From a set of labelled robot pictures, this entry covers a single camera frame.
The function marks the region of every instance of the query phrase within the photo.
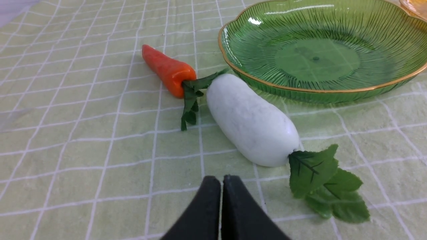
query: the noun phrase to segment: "fake vegetable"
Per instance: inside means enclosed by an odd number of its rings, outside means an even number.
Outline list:
[[[142,45],[142,58],[173,96],[184,98],[181,131],[187,130],[187,123],[195,125],[197,122],[197,98],[203,96],[200,90],[206,89],[214,78],[228,71],[224,69],[197,79],[195,70],[189,64],[172,59],[146,44]]]
[[[278,167],[299,146],[292,121],[232,74],[217,77],[206,91],[212,117],[225,136],[251,162]]]
[[[294,198],[323,218],[360,223],[370,214],[357,190],[363,184],[338,167],[338,145],[320,152],[298,151],[299,135],[292,121],[258,96],[243,80],[223,74],[206,92],[212,117],[226,137],[250,161],[268,167],[290,164]]]
[[[146,44],[142,45],[142,58],[177,98],[184,97],[183,81],[197,79],[196,72],[189,64],[172,59]]]

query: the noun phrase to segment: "green leaf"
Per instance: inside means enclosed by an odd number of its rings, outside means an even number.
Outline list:
[[[197,118],[196,112],[199,111],[197,98],[202,97],[204,94],[200,89],[208,88],[212,81],[221,74],[225,74],[228,68],[216,72],[204,78],[196,79],[194,81],[183,81],[181,86],[184,89],[184,111],[181,117],[181,131],[187,130],[187,123],[196,125]]]
[[[191,111],[193,112],[199,111],[199,105],[197,104],[197,101],[194,102],[193,106],[191,107]]]
[[[289,155],[289,186],[295,198],[304,198],[334,176],[338,169],[338,161],[333,157],[337,148],[333,144],[320,152],[296,151]]]
[[[209,75],[207,77],[200,78],[200,79],[197,79],[195,81],[183,81],[183,83],[185,85],[189,86],[190,88],[193,88],[194,91],[197,92],[200,89],[208,88],[215,78],[217,78],[219,75],[225,74],[227,72],[228,72],[228,68],[223,69],[223,70],[216,72],[212,75]]]
[[[334,217],[344,222],[361,223],[370,218],[366,203],[356,191],[332,193],[327,187],[322,186],[306,198],[317,203],[314,207],[310,206],[315,212],[321,212],[324,206],[328,205],[332,209]]]
[[[364,200],[357,192],[346,192],[346,200],[332,204],[332,214],[349,223],[369,221],[370,214]]]
[[[189,86],[183,84],[182,87],[184,88],[184,115],[185,113],[190,112],[194,103],[197,102],[197,95],[194,89]]]
[[[197,97],[203,97],[203,95],[204,95],[204,93],[200,90],[196,92]]]
[[[187,130],[187,121],[185,120],[185,115],[181,117],[181,131]]]
[[[363,182],[360,178],[351,172],[338,168],[335,175],[325,184],[331,192],[352,192],[362,186]]]
[[[309,196],[305,197],[305,203],[317,214],[320,215],[320,217],[329,219],[332,217],[332,208],[327,203],[318,202],[313,198],[310,198]]]
[[[191,125],[196,125],[196,123],[197,123],[196,113],[193,111],[186,113],[185,114],[185,121]]]

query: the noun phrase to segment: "gold rim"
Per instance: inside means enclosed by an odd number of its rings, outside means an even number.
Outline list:
[[[250,74],[242,71],[237,66],[235,66],[234,64],[232,64],[230,62],[230,60],[228,59],[228,57],[227,57],[227,55],[225,53],[224,48],[222,47],[221,34],[222,34],[224,28],[226,28],[229,24],[237,21],[244,12],[246,12],[249,8],[251,8],[253,6],[256,6],[256,5],[259,5],[259,4],[262,4],[262,3],[267,3],[267,2],[285,2],[285,1],[287,1],[287,0],[268,0],[268,1],[263,1],[263,2],[256,3],[256,4],[252,4],[249,7],[245,8],[242,12],[240,12],[234,20],[226,23],[224,26],[221,27],[221,29],[219,30],[219,34],[218,34],[218,45],[219,45],[219,49],[221,50],[222,57],[224,58],[225,62],[233,70],[239,72],[242,75],[245,75],[248,78],[251,78],[251,79],[253,79],[253,80],[257,81],[257,82],[260,82],[262,84],[265,84],[265,85],[268,85],[268,86],[274,87],[274,88],[284,89],[284,90],[292,90],[292,91],[300,91],[300,92],[311,92],[311,93],[356,93],[356,92],[371,91],[371,90],[375,90],[375,89],[378,89],[378,88],[384,88],[384,87],[388,87],[388,86],[397,84],[399,82],[405,81],[405,80],[407,80],[407,79],[409,79],[411,77],[414,77],[414,76],[418,75],[420,72],[424,71],[427,68],[427,62],[426,62],[421,68],[415,70],[414,72],[412,72],[412,73],[410,73],[410,74],[408,74],[406,76],[403,76],[403,77],[398,78],[396,80],[393,80],[391,82],[383,83],[383,84],[372,86],[372,87],[369,87],[369,88],[358,88],[358,89],[351,89],[351,90],[313,90],[313,89],[304,89],[304,88],[291,88],[291,87],[285,87],[285,86],[280,86],[280,85],[272,84],[272,83],[267,82],[265,80],[256,78],[256,77],[254,77],[254,76],[252,76],[252,75],[250,75]],[[403,6],[400,6],[400,5],[396,4],[396,3],[389,2],[387,0],[378,0],[378,1],[383,1],[383,2],[387,2],[387,3],[393,4],[393,5],[397,6],[398,8],[400,8],[400,10],[404,11],[409,17],[419,19],[419,20],[421,20],[421,21],[423,21],[423,22],[425,22],[427,24],[427,21],[425,19],[423,19],[423,18],[421,18],[421,17],[419,17],[417,15],[414,15],[409,10],[406,10]]]

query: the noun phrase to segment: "plate rim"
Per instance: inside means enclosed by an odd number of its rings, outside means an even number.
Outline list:
[[[289,0],[267,0],[267,1],[262,1],[262,2],[258,2],[258,3],[252,4],[252,5],[248,6],[248,7],[246,7],[245,9],[243,9],[233,20],[227,22],[226,24],[224,24],[221,27],[221,29],[219,30],[219,33],[218,33],[218,45],[219,45],[219,49],[221,50],[221,54],[222,54],[222,57],[224,58],[225,62],[234,71],[237,71],[239,74],[242,74],[242,75],[244,75],[244,76],[246,76],[246,77],[248,77],[248,78],[250,78],[250,79],[252,79],[254,81],[257,81],[257,82],[259,82],[261,84],[264,84],[264,85],[267,85],[267,86],[273,87],[273,88],[279,88],[281,90],[298,91],[298,92],[308,92],[308,93],[358,93],[358,92],[372,91],[372,90],[376,90],[376,89],[379,89],[379,88],[385,88],[385,87],[389,87],[389,86],[398,84],[400,82],[406,81],[406,80],[408,80],[408,79],[410,79],[410,78],[418,75],[419,73],[421,73],[422,71],[424,71],[427,68],[427,61],[426,61],[423,66],[421,66],[419,69],[413,71],[410,74],[407,74],[407,75],[405,75],[403,77],[400,77],[400,78],[398,78],[396,80],[393,80],[393,81],[390,81],[390,82],[386,82],[386,83],[383,83],[383,84],[380,84],[380,85],[371,86],[371,87],[368,87],[368,88],[356,88],[356,89],[348,89],[348,90],[315,90],[315,89],[305,89],[305,88],[292,88],[292,87],[286,87],[286,86],[280,86],[280,85],[277,85],[277,84],[273,84],[273,83],[267,82],[265,80],[259,79],[259,78],[255,77],[255,76],[252,76],[251,74],[249,74],[249,73],[241,70],[236,65],[234,65],[233,63],[231,63],[231,61],[228,59],[228,57],[227,57],[227,55],[225,53],[224,48],[222,47],[222,41],[221,41],[222,38],[221,38],[221,35],[224,32],[224,29],[228,25],[230,25],[231,23],[237,21],[243,13],[245,13],[246,11],[248,11],[250,8],[252,8],[254,6],[257,6],[257,5],[260,5],[260,4],[263,4],[263,3],[268,3],[268,2],[287,2],[287,1],[289,1]],[[395,5],[401,11],[403,11],[404,13],[406,13],[406,15],[408,15],[410,18],[419,19],[419,20],[423,21],[427,25],[427,20],[419,17],[418,15],[415,15],[415,14],[409,12],[408,10],[406,10],[403,6],[401,6],[399,4],[396,4],[394,2],[389,2],[387,0],[373,0],[373,1],[383,1],[383,2],[386,2],[386,3],[392,4],[392,5]]]

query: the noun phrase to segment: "white grid line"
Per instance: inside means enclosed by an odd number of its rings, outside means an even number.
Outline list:
[[[25,51],[24,51],[24,53],[23,53],[22,57],[20,58],[20,60],[17,62],[17,64],[18,64],[18,63],[23,59],[23,57],[25,56]],[[44,60],[44,62],[43,62],[43,64],[41,65],[40,69],[38,70],[38,72],[42,69],[42,67],[43,67],[43,66],[44,66],[44,64],[46,63],[47,59],[49,58],[50,54],[51,54],[51,52],[49,53],[49,55],[48,55],[48,56],[46,57],[46,59]],[[26,91],[27,91],[27,90],[29,90],[29,88],[31,87],[31,84],[34,82],[34,80],[35,80],[35,77],[33,77],[33,79],[31,80],[31,82],[30,82],[29,86],[26,88]],[[23,99],[24,95],[25,95],[25,94],[23,94],[23,95],[19,98],[19,100],[18,100],[18,102],[16,103],[15,107],[13,108],[12,112],[16,111],[16,109],[17,109],[17,108],[18,108],[18,106],[20,105],[20,103],[21,103],[21,101],[22,101],[22,99]],[[56,97],[56,94],[55,94],[55,96],[52,98],[51,103],[54,101],[55,97]],[[16,173],[16,170],[18,169],[18,167],[21,165],[22,161],[24,160],[25,155],[26,155],[26,152],[28,151],[28,149],[29,149],[29,147],[30,147],[30,145],[31,145],[31,141],[32,141],[32,140],[34,139],[34,137],[37,135],[37,132],[38,132],[38,130],[40,129],[40,128],[39,128],[39,126],[40,126],[41,124],[42,124],[42,120],[40,120],[40,123],[39,123],[38,127],[37,127],[37,128],[36,128],[36,130],[34,131],[34,133],[33,133],[33,135],[31,136],[31,138],[28,140],[27,145],[26,145],[26,148],[25,148],[25,150],[24,150],[24,153],[23,153],[23,155],[21,156],[21,158],[20,158],[20,160],[18,161],[18,163],[17,163],[17,165],[15,166],[15,168],[13,169],[12,174],[10,175],[9,180],[10,180],[10,179],[12,179],[12,178],[14,177],[14,175],[15,175],[15,173]],[[0,193],[0,200],[3,198],[3,196],[4,196],[4,194],[5,194],[6,190],[7,190],[7,188],[8,188],[8,186],[9,186],[9,183],[10,183],[10,181],[6,183],[5,187],[3,188],[2,192]]]
[[[124,6],[125,6],[125,4],[126,4],[126,0],[124,0],[124,1],[123,1],[123,5],[122,5],[122,9],[120,10],[120,13],[122,13],[123,8],[124,8]],[[118,23],[118,22],[119,22],[119,18],[117,18],[117,21],[116,21],[116,24],[115,24],[114,28],[116,28],[116,26],[117,26],[117,23]],[[137,45],[137,40],[135,40],[134,54],[136,53],[136,45]],[[95,200],[94,200],[94,202],[93,202],[93,204],[92,204],[91,218],[89,219],[88,230],[87,230],[87,232],[86,232],[86,240],[89,240],[89,238],[91,237],[92,226],[93,226],[93,223],[94,223],[95,212],[96,212],[96,209],[97,209],[97,200],[98,200],[98,198],[99,198],[99,194],[101,193],[101,189],[102,189],[102,182],[104,181],[105,172],[106,172],[106,170],[107,170],[108,162],[109,162],[109,160],[110,160],[111,150],[113,149],[113,143],[114,143],[114,140],[113,140],[113,139],[114,139],[114,138],[115,138],[115,136],[116,136],[116,127],[117,127],[117,122],[118,122],[118,119],[119,119],[119,116],[120,116],[120,114],[119,114],[119,113],[120,113],[120,107],[121,107],[121,105],[122,105],[123,96],[125,95],[126,89],[127,89],[127,87],[128,87],[128,84],[129,84],[129,77],[130,77],[130,74],[131,74],[131,72],[132,72],[132,64],[133,64],[133,60],[134,60],[134,58],[132,57],[131,64],[130,64],[131,66],[129,67],[129,71],[128,71],[128,75],[127,75],[126,85],[125,85],[125,87],[124,87],[124,89],[123,89],[123,92],[122,92],[122,94],[121,94],[121,96],[120,96],[120,99],[119,99],[119,104],[118,104],[118,106],[117,106],[117,110],[116,110],[116,117],[115,117],[115,119],[114,119],[113,131],[112,131],[112,134],[111,134],[110,146],[108,147],[107,156],[105,157],[104,167],[102,168],[101,177],[100,177],[100,179],[99,179],[99,183],[98,183],[97,191],[96,191],[96,193],[95,193]]]
[[[347,61],[346,57],[338,49],[336,49],[336,51],[343,57],[344,61],[349,66],[351,66],[351,64]],[[389,117],[391,118],[391,120],[392,120],[393,125],[395,126],[395,128],[405,137],[405,139],[410,143],[410,145],[413,146],[412,142],[409,141],[408,137],[399,129],[399,127],[397,125],[397,121],[393,118],[393,115],[391,114],[390,109],[388,108],[388,106],[384,102],[381,102],[377,97],[375,99],[386,108],[386,111],[387,111]],[[347,129],[347,126],[346,126],[346,124],[344,122],[344,118],[337,111],[334,110],[333,106],[332,106],[332,110],[339,117],[339,120],[341,121],[342,127],[344,128],[345,132],[348,134],[349,130]],[[356,151],[359,154],[359,156],[363,159],[363,161],[365,162],[365,164],[367,164],[367,167],[369,168],[369,171],[371,172],[371,174],[373,175],[375,181],[377,182],[378,187],[380,188],[381,193],[383,194],[383,196],[386,199],[387,203],[390,203],[391,202],[390,198],[387,195],[387,192],[384,189],[384,186],[382,185],[381,180],[378,178],[378,176],[376,175],[374,169],[369,164],[369,162],[367,161],[366,157],[364,156],[364,154],[360,150],[359,145],[356,143],[356,141],[354,140],[354,138],[351,135],[348,135],[348,137],[350,138],[350,141],[353,143],[354,147],[356,148]],[[402,220],[402,217],[400,216],[400,214],[397,211],[397,209],[394,206],[391,206],[391,208],[392,208],[392,210],[393,210],[396,218],[398,219],[398,222],[400,223],[400,225],[404,229],[405,233],[408,235],[409,240],[413,240],[414,237],[412,236],[411,231],[406,226],[405,222]]]
[[[241,1],[242,1],[242,4],[243,4],[243,8],[246,8],[246,4],[245,4],[244,0],[241,0]],[[216,8],[218,9],[219,20],[220,20],[221,26],[222,26],[224,24],[223,24],[223,21],[222,21],[221,10],[220,10],[218,2],[219,2],[219,0],[216,0]],[[267,204],[266,204],[266,201],[265,201],[265,197],[264,197],[263,190],[262,190],[261,183],[260,183],[260,177],[259,177],[259,174],[258,174],[258,167],[257,167],[257,165],[255,163],[253,163],[252,165],[254,167],[254,176],[257,179],[256,180],[256,184],[257,184],[257,188],[258,188],[258,194],[260,195],[260,205],[261,205],[262,210],[266,214],[268,214]]]
[[[385,188],[384,188],[383,184],[381,183],[381,180],[380,180],[380,179],[378,178],[378,176],[376,175],[376,173],[375,173],[375,171],[374,171],[374,168],[372,167],[372,165],[371,165],[371,164],[369,163],[369,161],[366,159],[365,155],[364,155],[364,154],[362,153],[362,151],[360,150],[359,145],[356,143],[356,141],[354,140],[353,136],[349,133],[349,131],[348,131],[348,129],[347,129],[347,127],[346,127],[346,125],[345,125],[345,122],[344,122],[343,117],[342,117],[338,112],[336,112],[335,110],[333,110],[333,111],[334,111],[334,113],[339,117],[339,120],[341,121],[342,127],[344,128],[345,132],[348,134],[348,137],[350,138],[350,141],[353,143],[354,147],[356,148],[356,151],[357,151],[358,155],[362,158],[363,162],[365,163],[365,165],[367,166],[367,168],[368,168],[368,169],[369,169],[369,171],[371,172],[372,176],[374,177],[375,181],[377,182],[378,187],[379,187],[379,189],[380,189],[380,191],[381,191],[382,195],[384,196],[384,198],[385,198],[385,199],[386,199],[386,201],[387,201],[387,205],[388,205],[389,207],[391,207],[391,208],[392,208],[392,210],[393,210],[393,212],[394,212],[394,214],[395,214],[395,216],[396,216],[396,218],[397,218],[398,222],[400,223],[400,225],[401,225],[401,226],[402,226],[402,228],[404,229],[405,233],[408,235],[408,238],[409,238],[410,240],[413,240],[413,239],[414,239],[414,237],[412,236],[412,234],[411,234],[411,232],[409,231],[409,229],[408,229],[408,227],[406,226],[406,224],[403,222],[403,220],[402,220],[402,218],[401,218],[401,216],[400,216],[399,212],[397,211],[396,207],[394,207],[394,206],[391,204],[390,198],[388,197],[387,192],[386,192],[386,190],[385,190]]]
[[[62,144],[57,144],[55,146],[52,147],[58,147],[58,146],[63,146],[65,143]],[[218,151],[218,152],[204,152],[203,155],[207,156],[207,155],[217,155],[217,154],[223,154],[223,153],[230,153],[230,152],[236,152],[237,149],[231,149],[231,150],[225,150],[225,151]],[[186,156],[170,156],[170,157],[156,157],[156,160],[179,160],[179,159],[186,159],[186,158],[193,158],[193,157],[200,157],[200,154],[192,154],[192,155],[186,155]],[[410,161],[410,160],[418,160],[418,157],[406,157],[406,158],[392,158],[392,159],[386,159],[386,160],[379,160],[379,161],[373,161],[370,162],[370,165],[374,166],[374,165],[381,165],[381,164],[385,164],[385,163],[390,163],[390,162],[403,162],[403,161]],[[124,164],[115,164],[115,165],[109,165],[107,166],[108,169],[110,168],[118,168],[118,167],[129,167],[129,166],[134,166],[134,165],[139,165],[141,163],[147,163],[147,162],[151,162],[152,159],[145,159],[145,160],[141,160],[141,161],[137,161],[137,162],[131,162],[131,163],[124,163]],[[366,167],[367,164],[360,164],[360,165],[354,165],[351,167],[343,167],[344,170],[354,170],[354,169],[358,169],[358,168],[363,168]],[[37,174],[37,175],[31,175],[31,176],[23,176],[23,177],[18,177],[18,178],[13,178],[11,180],[0,180],[0,183],[7,183],[8,181],[12,182],[12,181],[20,181],[20,180],[25,180],[25,179],[36,179],[39,177],[44,177],[44,176],[50,176],[56,173],[64,173],[64,172],[68,172],[68,171],[74,171],[74,170],[102,170],[103,167],[102,166],[92,166],[92,167],[69,167],[69,168],[65,168],[65,169],[61,169],[58,171],[53,171],[53,172],[47,172],[47,173],[42,173],[42,174]],[[269,180],[274,180],[276,179],[275,177],[273,178],[259,178],[259,181],[269,181]]]
[[[163,43],[163,53],[165,53],[166,50],[166,42],[167,42],[167,24],[169,22],[169,6],[170,6],[170,0],[167,2],[167,10],[166,10],[166,26],[164,28],[164,43]],[[163,89],[163,83],[160,82],[160,94],[158,99],[158,107],[157,107],[157,115],[156,115],[156,122],[154,126],[154,139],[153,139],[153,149],[152,149],[152,161],[151,161],[151,170],[150,170],[150,185],[149,185],[149,197],[148,197],[148,203],[147,203],[147,214],[145,218],[145,228],[144,233],[147,236],[149,233],[150,228],[150,214],[151,214],[151,201],[152,201],[152,193],[153,193],[153,185],[154,185],[154,164],[155,164],[155,157],[156,157],[156,148],[157,148],[157,131],[158,131],[158,122],[159,122],[159,115],[161,110],[161,96],[162,96],[162,90]]]
[[[193,45],[194,45],[194,62],[195,62],[195,66],[194,66],[194,70],[197,74],[197,76],[199,75],[199,65],[197,63],[197,43],[196,43],[196,21],[194,19],[194,5],[193,5],[193,0],[191,0],[191,17],[192,17],[192,24],[193,24]],[[198,125],[199,125],[199,151],[200,151],[200,170],[201,170],[201,176],[202,178],[205,177],[205,159],[203,158],[203,138],[202,138],[202,115],[200,114],[200,110],[197,113],[197,118],[198,118]]]

